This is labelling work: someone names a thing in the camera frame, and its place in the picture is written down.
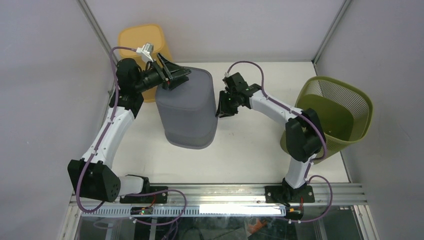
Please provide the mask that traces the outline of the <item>yellow mesh waste basket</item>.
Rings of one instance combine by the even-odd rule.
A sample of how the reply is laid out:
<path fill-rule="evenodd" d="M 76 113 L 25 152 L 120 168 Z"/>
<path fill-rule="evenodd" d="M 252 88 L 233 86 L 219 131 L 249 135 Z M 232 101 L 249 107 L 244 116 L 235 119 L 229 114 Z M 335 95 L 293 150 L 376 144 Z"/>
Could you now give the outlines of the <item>yellow mesh waste basket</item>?
<path fill-rule="evenodd" d="M 133 49 L 141 48 L 144 44 L 150 43 L 153 44 L 153 53 L 151 55 L 154 59 L 157 58 L 157 53 L 160 53 L 171 62 L 174 61 L 163 29 L 158 24 L 151 23 L 126 28 L 119 34 L 117 43 L 118 46 Z M 142 69 L 146 67 L 146 62 L 142 60 L 142 57 L 133 51 L 120 49 L 119 55 L 122 59 L 134 59 Z M 154 87 L 142 93 L 145 103 L 155 102 L 156 90 L 157 87 Z"/>

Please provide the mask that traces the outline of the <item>aluminium mounting rail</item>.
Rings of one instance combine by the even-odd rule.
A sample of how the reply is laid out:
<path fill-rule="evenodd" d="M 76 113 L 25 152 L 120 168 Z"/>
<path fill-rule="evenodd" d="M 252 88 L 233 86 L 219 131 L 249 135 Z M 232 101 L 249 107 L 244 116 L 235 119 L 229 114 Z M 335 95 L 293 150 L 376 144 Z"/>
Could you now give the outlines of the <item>aluminium mounting rail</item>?
<path fill-rule="evenodd" d="M 185 194 L 188 206 L 202 204 L 242 204 L 265 205 L 265 186 L 276 184 L 169 184 L 169 189 L 175 189 Z M 330 202 L 330 190 L 326 183 L 311 183 L 314 202 L 306 202 L 303 206 L 327 206 Z M 332 206 L 368 205 L 364 189 L 360 183 L 331 183 L 333 198 Z M 183 196 L 177 192 L 167 193 L 167 206 L 183 206 Z M 86 208 L 97 206 L 100 201 L 81 198 Z"/>

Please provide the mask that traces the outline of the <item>green mesh waste basket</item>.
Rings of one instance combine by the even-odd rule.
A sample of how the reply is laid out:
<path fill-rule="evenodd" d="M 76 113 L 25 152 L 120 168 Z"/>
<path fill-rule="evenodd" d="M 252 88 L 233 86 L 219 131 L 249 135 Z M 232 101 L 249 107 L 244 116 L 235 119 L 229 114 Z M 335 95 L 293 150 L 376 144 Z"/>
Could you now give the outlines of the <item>green mesh waste basket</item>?
<path fill-rule="evenodd" d="M 362 90 L 327 76 L 307 80 L 295 107 L 316 111 L 325 133 L 326 159 L 361 141 L 373 116 L 373 103 Z"/>

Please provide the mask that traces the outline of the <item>right aluminium frame post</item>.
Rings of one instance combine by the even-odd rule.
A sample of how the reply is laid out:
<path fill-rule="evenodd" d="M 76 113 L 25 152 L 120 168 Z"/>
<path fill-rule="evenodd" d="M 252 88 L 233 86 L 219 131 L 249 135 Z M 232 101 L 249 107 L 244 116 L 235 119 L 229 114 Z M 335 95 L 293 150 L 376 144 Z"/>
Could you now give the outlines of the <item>right aluminium frame post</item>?
<path fill-rule="evenodd" d="M 317 52 L 315 53 L 314 57 L 312 58 L 311 62 L 312 62 L 314 67 L 317 66 L 327 44 L 329 43 L 332 35 L 336 31 L 340 21 L 342 20 L 342 18 L 346 14 L 346 11 L 348 10 L 351 3 L 352 3 L 352 0 L 344 0 L 342 2 L 342 4 L 341 4 L 340 8 L 338 9 L 333 21 L 330 24 L 330 27 L 328 28 L 328 31 L 326 32 L 321 44 L 319 45 Z"/>

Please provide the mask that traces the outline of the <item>left aluminium frame post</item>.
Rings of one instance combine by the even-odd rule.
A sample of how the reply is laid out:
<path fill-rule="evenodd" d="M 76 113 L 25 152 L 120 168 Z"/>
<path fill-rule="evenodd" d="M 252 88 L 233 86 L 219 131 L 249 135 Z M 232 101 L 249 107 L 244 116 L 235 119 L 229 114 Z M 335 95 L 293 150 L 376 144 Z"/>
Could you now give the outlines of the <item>left aluminium frame post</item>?
<path fill-rule="evenodd" d="M 109 43 L 109 41 L 106 38 L 106 35 L 104 34 L 101 26 L 99 25 L 94 13 L 92 12 L 88 2 L 86 0 L 76 0 L 78 6 L 80 7 L 82 13 L 84 14 L 85 18 L 87 19 L 90 27 L 92 28 L 93 32 L 95 33 L 97 39 L 99 40 L 100 44 L 102 45 L 103 49 L 107 52 L 110 59 L 116 64 L 118 62 L 117 57 L 115 54 L 110 55 L 112 46 Z"/>

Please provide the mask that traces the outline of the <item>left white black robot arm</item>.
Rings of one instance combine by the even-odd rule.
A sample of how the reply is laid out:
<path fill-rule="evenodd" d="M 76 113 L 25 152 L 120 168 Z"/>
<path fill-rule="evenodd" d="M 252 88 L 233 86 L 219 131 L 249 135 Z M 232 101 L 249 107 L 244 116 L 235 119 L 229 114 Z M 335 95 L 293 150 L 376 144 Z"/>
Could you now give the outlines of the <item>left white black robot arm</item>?
<path fill-rule="evenodd" d="M 117 176 L 112 165 L 125 133 L 141 110 L 142 93 L 157 86 L 173 91 L 189 80 L 191 69 L 169 61 L 162 54 L 157 57 L 145 69 L 133 58 L 123 58 L 114 66 L 117 89 L 110 99 L 106 119 L 88 150 L 67 166 L 76 196 L 101 202 L 113 202 L 126 195 L 138 203 L 149 200 L 147 177 Z"/>

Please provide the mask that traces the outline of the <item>orange object under table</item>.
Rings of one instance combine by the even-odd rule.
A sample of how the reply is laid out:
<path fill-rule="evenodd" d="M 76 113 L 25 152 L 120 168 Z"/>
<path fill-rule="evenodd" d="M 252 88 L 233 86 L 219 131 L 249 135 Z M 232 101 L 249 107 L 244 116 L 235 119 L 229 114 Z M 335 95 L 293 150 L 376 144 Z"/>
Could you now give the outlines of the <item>orange object under table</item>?
<path fill-rule="evenodd" d="M 264 226 L 266 226 L 267 223 L 268 222 L 266 220 L 261 220 L 258 217 L 253 217 L 248 220 L 246 229 L 249 233 L 253 234 L 262 229 Z"/>

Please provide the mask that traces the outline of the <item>grey mesh waste basket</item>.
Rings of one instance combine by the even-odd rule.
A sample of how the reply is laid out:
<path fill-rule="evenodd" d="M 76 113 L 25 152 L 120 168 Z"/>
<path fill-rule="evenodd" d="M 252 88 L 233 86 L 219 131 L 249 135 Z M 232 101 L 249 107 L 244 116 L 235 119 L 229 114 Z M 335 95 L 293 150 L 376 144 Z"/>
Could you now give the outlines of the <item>grey mesh waste basket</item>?
<path fill-rule="evenodd" d="M 158 87 L 155 102 L 167 141 L 200 150 L 213 142 L 218 126 L 214 82 L 209 71 L 189 69 L 188 81 L 176 89 Z"/>

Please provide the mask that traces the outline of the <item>aluminium frame post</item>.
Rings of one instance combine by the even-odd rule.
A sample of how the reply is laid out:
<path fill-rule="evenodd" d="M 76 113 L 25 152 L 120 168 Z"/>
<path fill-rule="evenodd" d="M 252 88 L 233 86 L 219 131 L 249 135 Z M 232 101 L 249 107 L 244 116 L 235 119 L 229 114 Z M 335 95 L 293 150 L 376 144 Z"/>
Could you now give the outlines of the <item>aluminium frame post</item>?
<path fill-rule="evenodd" d="M 315 53 L 314 57 L 312 58 L 311 62 L 312 62 L 314 67 L 317 66 L 327 44 L 329 43 L 332 35 L 336 31 L 340 21 L 342 20 L 342 18 L 346 14 L 346 11 L 348 10 L 351 3 L 352 3 L 352 0 L 344 0 L 342 2 L 342 4 L 341 4 L 340 8 L 338 9 L 333 21 L 330 24 L 330 27 L 328 28 L 328 31 L 326 32 L 321 44 L 319 45 L 317 52 Z"/>
<path fill-rule="evenodd" d="M 88 2 L 86 0 L 76 0 L 78 6 L 80 7 L 82 13 L 84 14 L 85 18 L 87 19 L 90 27 L 92 28 L 93 32 L 95 33 L 97 39 L 99 40 L 100 44 L 102 45 L 103 49 L 107 52 L 110 59 L 116 64 L 118 62 L 117 57 L 115 54 L 110 55 L 112 46 L 109 43 L 109 41 L 106 38 L 106 35 L 104 34 L 101 26 L 99 25 L 94 13 L 92 12 Z"/>

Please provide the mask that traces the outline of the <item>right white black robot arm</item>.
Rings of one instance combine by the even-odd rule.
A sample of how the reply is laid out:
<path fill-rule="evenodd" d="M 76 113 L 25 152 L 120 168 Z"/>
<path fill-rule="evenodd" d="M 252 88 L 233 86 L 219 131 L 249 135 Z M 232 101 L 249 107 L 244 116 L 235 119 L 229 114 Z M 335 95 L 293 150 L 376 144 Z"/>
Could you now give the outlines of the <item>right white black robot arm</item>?
<path fill-rule="evenodd" d="M 268 194 L 273 202 L 285 206 L 301 200 L 312 162 L 326 143 L 318 114 L 311 108 L 302 110 L 272 98 L 262 86 L 249 85 L 238 72 L 226 74 L 222 81 L 225 88 L 219 93 L 216 117 L 232 117 L 239 107 L 247 107 L 284 127 L 289 168 L 281 185 Z"/>

